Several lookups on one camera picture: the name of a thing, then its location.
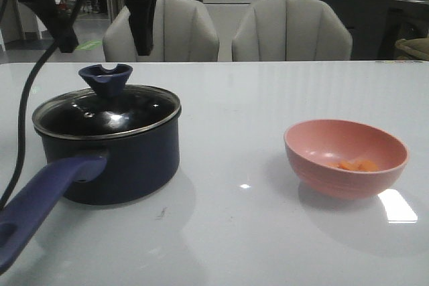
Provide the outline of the glass lid with blue knob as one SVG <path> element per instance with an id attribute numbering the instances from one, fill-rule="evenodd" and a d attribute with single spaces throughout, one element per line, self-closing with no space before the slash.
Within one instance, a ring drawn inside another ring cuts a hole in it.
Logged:
<path id="1" fill-rule="evenodd" d="M 136 135 L 171 121 L 181 111 L 169 90 L 128 84 L 133 68 L 100 64 L 79 70 L 88 88 L 61 94 L 33 113 L 35 130 L 69 140 L 103 140 Z"/>

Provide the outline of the pink bowl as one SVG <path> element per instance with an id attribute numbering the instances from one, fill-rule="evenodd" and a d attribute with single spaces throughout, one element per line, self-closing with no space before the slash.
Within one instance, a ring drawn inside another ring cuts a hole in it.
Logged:
<path id="1" fill-rule="evenodd" d="M 402 174 L 410 153 L 389 133 L 353 121 L 314 119 L 292 125 L 284 133 L 288 160 L 295 174 L 312 189 L 335 198 L 376 196 Z M 341 160 L 369 159 L 379 170 L 346 171 L 328 166 Z"/>

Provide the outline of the orange ham pieces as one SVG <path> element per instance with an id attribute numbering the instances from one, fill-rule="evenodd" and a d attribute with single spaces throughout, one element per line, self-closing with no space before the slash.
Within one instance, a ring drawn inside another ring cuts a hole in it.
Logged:
<path id="1" fill-rule="evenodd" d="M 358 159 L 355 161 L 341 160 L 339 162 L 329 163 L 328 166 L 346 171 L 373 172 L 379 170 L 378 165 L 369 159 Z"/>

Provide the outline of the left grey upholstered chair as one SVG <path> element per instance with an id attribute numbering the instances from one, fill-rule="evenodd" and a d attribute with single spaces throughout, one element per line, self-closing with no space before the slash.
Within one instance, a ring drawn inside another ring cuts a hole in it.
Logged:
<path id="1" fill-rule="evenodd" d="M 140 56 L 124 7 L 106 30 L 106 62 L 216 62 L 219 37 L 206 6 L 197 0 L 157 0 L 154 13 L 154 46 Z"/>

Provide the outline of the grey upholstered chair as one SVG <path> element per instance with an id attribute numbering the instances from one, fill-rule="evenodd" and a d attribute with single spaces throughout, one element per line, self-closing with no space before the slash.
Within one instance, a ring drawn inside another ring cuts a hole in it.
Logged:
<path id="1" fill-rule="evenodd" d="M 219 37 L 206 6 L 197 0 L 157 0 L 154 13 L 154 46 L 140 56 L 124 7 L 106 30 L 106 62 L 216 62 Z"/>
<path id="2" fill-rule="evenodd" d="M 260 0 L 246 9 L 231 42 L 234 62 L 350 60 L 353 39 L 320 0 Z"/>

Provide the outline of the dark blue saucepan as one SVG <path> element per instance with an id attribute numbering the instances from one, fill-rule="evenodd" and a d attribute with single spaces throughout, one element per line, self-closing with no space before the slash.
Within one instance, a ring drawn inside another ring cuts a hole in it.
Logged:
<path id="1" fill-rule="evenodd" d="M 1 270 L 12 266 L 60 198 L 120 204 L 170 181 L 180 161 L 180 113 L 155 129 L 114 139 L 59 139 L 36 130 L 47 164 L 1 211 Z"/>

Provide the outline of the right grey upholstered chair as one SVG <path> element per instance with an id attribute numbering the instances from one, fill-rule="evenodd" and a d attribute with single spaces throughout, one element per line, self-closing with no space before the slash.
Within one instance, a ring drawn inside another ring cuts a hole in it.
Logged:
<path id="1" fill-rule="evenodd" d="M 231 42 L 234 62 L 350 60 L 353 39 L 320 0 L 260 0 L 246 9 Z"/>

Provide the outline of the dark grey counter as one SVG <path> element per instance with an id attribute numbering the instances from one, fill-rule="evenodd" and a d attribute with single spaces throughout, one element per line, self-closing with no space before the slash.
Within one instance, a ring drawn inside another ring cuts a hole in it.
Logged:
<path id="1" fill-rule="evenodd" d="M 321 0 L 353 37 L 354 60 L 392 60 L 398 39 L 428 34 L 428 0 Z"/>

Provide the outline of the olive cushion seat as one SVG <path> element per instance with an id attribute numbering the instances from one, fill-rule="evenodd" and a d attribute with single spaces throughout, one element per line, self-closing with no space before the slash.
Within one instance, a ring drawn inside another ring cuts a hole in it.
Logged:
<path id="1" fill-rule="evenodd" d="M 428 61 L 428 38 L 400 39 L 395 42 L 395 59 Z"/>

